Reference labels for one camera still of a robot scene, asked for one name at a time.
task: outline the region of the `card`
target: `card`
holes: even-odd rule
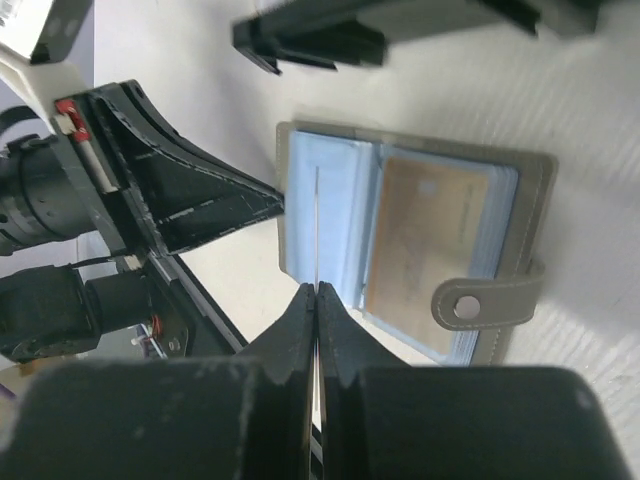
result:
[[[386,162],[365,310],[441,355],[454,332],[431,316],[444,281],[466,277],[489,188],[486,173],[419,163]]]

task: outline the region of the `white surface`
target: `white surface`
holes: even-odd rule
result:
[[[275,125],[293,117],[557,155],[546,294],[509,361],[584,375],[640,473],[640,3],[608,8],[600,34],[574,43],[504,25],[394,48],[384,69],[283,65],[282,78],[231,47],[230,22],[251,0],[96,8],[96,81],[138,79],[183,135],[267,181]],[[278,270],[273,221],[184,258],[249,339],[296,290]]]

